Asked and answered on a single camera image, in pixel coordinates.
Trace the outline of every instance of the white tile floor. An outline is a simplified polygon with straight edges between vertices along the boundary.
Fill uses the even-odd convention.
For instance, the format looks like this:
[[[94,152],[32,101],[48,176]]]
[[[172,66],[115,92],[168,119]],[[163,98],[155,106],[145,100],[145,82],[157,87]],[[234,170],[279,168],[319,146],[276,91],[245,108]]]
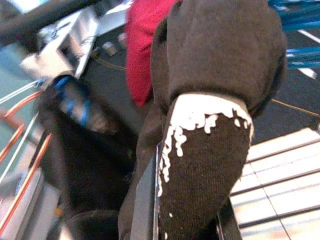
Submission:
[[[252,160],[320,139],[309,128],[252,146]],[[320,169],[320,143],[247,163],[232,193]],[[320,205],[320,173],[232,196],[238,224]],[[242,228],[244,240],[320,240],[320,210]]]

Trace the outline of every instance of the white paint stain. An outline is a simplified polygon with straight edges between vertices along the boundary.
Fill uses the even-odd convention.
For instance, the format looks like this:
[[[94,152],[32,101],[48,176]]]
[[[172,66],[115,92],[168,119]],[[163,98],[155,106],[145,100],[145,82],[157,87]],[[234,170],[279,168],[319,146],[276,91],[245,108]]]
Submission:
[[[182,144],[187,141],[184,130],[194,131],[195,129],[204,128],[207,134],[211,133],[211,128],[216,127],[218,114],[223,114],[227,118],[233,118],[234,112],[239,118],[244,120],[244,128],[250,127],[250,143],[252,141],[254,126],[246,105],[237,98],[223,95],[209,95],[188,93],[180,95],[174,106],[171,116],[170,125],[164,141],[162,156],[159,163],[158,197],[163,193],[161,173],[166,183],[169,182],[169,169],[171,167],[169,153],[172,151],[172,137],[176,143],[176,154],[178,157],[184,155]],[[240,128],[239,119],[234,120],[234,124]]]
[[[234,120],[234,125],[236,125],[238,128],[240,128],[240,127],[241,127],[241,125],[240,125],[240,121],[239,121],[239,119],[238,119],[238,118],[236,118],[236,119]]]
[[[158,185],[159,185],[159,191],[158,191],[158,198],[161,197],[162,193],[163,193],[163,189],[162,189],[162,181],[161,181],[161,176],[160,173],[158,174]]]

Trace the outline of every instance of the red clothing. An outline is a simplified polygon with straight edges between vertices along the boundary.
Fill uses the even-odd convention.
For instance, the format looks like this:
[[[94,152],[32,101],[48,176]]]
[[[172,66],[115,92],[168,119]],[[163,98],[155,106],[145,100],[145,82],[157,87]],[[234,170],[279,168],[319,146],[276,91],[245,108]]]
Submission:
[[[126,84],[133,101],[143,106],[152,89],[150,55],[159,22],[177,0],[135,0],[127,13]]]

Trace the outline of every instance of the red shirt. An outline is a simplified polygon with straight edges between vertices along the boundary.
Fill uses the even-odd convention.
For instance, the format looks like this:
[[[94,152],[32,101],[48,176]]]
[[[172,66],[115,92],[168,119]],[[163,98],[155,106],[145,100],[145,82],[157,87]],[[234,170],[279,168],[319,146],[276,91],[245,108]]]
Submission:
[[[177,0],[135,0],[127,12],[126,84],[133,101],[143,106],[152,89],[150,55],[157,25]]]

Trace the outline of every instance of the black handrail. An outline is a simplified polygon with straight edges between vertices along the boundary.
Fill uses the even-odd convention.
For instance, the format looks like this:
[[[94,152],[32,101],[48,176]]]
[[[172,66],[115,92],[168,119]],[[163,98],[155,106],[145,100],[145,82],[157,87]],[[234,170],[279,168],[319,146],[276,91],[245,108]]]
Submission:
[[[99,0],[51,0],[32,11],[0,24],[0,46],[4,47],[37,33],[40,29]]]

